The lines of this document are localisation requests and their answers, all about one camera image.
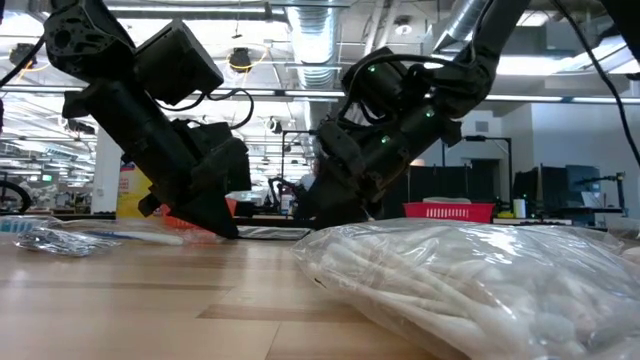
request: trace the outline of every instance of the red object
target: red object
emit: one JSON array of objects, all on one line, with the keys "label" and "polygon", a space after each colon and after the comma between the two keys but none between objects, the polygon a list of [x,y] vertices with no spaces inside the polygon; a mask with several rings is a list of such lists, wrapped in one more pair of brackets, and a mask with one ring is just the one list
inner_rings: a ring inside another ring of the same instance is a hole
[{"label": "red object", "polygon": [[407,217],[491,223],[494,204],[404,204]]},{"label": "red object", "polygon": [[[236,212],[236,205],[238,204],[238,202],[236,200],[229,199],[229,198],[225,198],[225,199],[227,200],[227,206],[229,207],[229,211],[233,216],[233,214],[235,214]],[[193,225],[184,220],[167,215],[169,213],[169,207],[167,205],[162,205],[161,210],[162,210],[162,220],[164,221],[164,224],[167,226],[170,226],[175,229],[199,229],[200,228],[199,226]]]}]

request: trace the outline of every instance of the silver duct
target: silver duct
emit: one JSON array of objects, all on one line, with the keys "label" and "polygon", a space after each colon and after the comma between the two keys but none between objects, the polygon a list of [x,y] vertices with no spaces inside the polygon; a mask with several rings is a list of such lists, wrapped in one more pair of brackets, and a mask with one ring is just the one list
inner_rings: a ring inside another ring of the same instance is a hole
[{"label": "silver duct", "polygon": [[435,50],[464,41],[473,31],[487,2],[488,0],[457,0],[451,10],[444,33],[435,44]]},{"label": "silver duct", "polygon": [[[338,10],[324,7],[290,7],[287,15],[292,27],[291,44],[296,62],[302,64],[331,63],[335,57],[338,34]],[[298,69],[303,89],[332,89],[336,71],[329,68]],[[307,129],[315,129],[329,112],[328,103],[305,105]]]}]

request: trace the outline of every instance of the pipe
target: pipe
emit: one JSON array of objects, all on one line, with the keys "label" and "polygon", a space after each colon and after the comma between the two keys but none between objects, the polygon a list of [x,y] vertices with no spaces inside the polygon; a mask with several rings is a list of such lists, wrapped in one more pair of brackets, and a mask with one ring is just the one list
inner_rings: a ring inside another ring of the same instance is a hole
[{"label": "pipe", "polygon": [[261,7],[177,7],[177,6],[113,6],[110,11],[118,19],[182,19],[266,21],[288,24],[283,10],[265,11]]},{"label": "pipe", "polygon": [[[338,10],[331,8],[291,7],[286,9],[292,27],[291,45],[296,63],[328,64],[335,58],[338,34]],[[298,69],[303,89],[333,89],[336,71],[327,68]],[[307,129],[315,129],[329,113],[326,103],[304,105]]]},{"label": "pipe", "polygon": [[383,48],[387,45],[387,39],[389,39],[391,28],[396,20],[400,3],[401,0],[392,0],[391,5],[389,6],[389,11],[387,11],[387,22],[384,24],[384,30],[382,31],[380,40],[378,40],[378,46],[376,46],[376,49]]},{"label": "pipe", "polygon": [[369,29],[369,35],[367,35],[367,41],[364,45],[364,56],[369,55],[373,50],[373,42],[376,40],[376,34],[378,33],[378,26],[382,19],[382,8],[384,8],[385,0],[376,1],[376,7],[373,9],[373,15],[371,17],[371,28]]},{"label": "pipe", "polygon": [[436,43],[435,50],[440,50],[458,41],[464,41],[473,31],[487,1],[457,0],[444,29],[445,36],[442,36]]}]

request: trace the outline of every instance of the desk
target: desk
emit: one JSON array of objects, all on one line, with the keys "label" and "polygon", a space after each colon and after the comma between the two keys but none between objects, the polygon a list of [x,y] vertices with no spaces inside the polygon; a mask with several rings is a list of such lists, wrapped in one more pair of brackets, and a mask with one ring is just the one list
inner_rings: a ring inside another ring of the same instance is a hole
[{"label": "desk", "polygon": [[129,244],[84,259],[0,243],[11,360],[430,360],[332,299],[289,242]]}]

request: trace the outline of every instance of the ceiling light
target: ceiling light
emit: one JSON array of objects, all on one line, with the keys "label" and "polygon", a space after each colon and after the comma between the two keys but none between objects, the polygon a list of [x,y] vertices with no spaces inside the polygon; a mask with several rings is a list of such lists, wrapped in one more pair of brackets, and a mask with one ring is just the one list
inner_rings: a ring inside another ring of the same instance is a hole
[{"label": "ceiling light", "polygon": [[560,102],[561,96],[525,96],[525,95],[489,95],[488,101],[512,101],[512,102]]},{"label": "ceiling light", "polygon": [[560,71],[565,59],[543,56],[503,56],[500,58],[499,75],[548,76]]},{"label": "ceiling light", "polygon": [[[144,12],[230,12],[230,13],[256,13],[264,12],[263,8],[256,7],[222,7],[215,6],[109,6],[111,11],[144,11]],[[274,14],[283,14],[284,11],[273,9]]]},{"label": "ceiling light", "polygon": [[36,170],[6,170],[7,174],[13,174],[13,175],[40,175],[42,174],[41,171],[36,171]]},{"label": "ceiling light", "polygon": [[542,26],[549,21],[550,16],[544,11],[526,11],[518,20],[518,26]]},{"label": "ceiling light", "polygon": [[[233,89],[217,89],[211,92],[211,95],[227,95]],[[253,90],[245,89],[251,96],[273,96],[275,92],[273,90]],[[237,93],[234,96],[246,96],[244,93]]]},{"label": "ceiling light", "polygon": [[396,34],[400,36],[408,35],[408,34],[411,34],[412,30],[413,28],[409,24],[399,25],[396,28]]},{"label": "ceiling light", "polygon": [[286,96],[319,96],[319,97],[343,97],[344,91],[313,91],[313,90],[287,90]]},{"label": "ceiling light", "polygon": [[65,91],[82,91],[80,86],[5,85],[4,92],[64,94]]},{"label": "ceiling light", "polygon": [[316,70],[342,70],[340,65],[325,64],[284,64],[286,69],[316,69]]},{"label": "ceiling light", "polygon": [[610,74],[637,74],[640,73],[640,64],[637,60],[631,60],[624,65],[609,71]]},{"label": "ceiling light", "polygon": [[[640,105],[640,98],[620,98],[623,104]],[[571,102],[582,104],[615,104],[616,99],[612,97],[575,97]]]}]

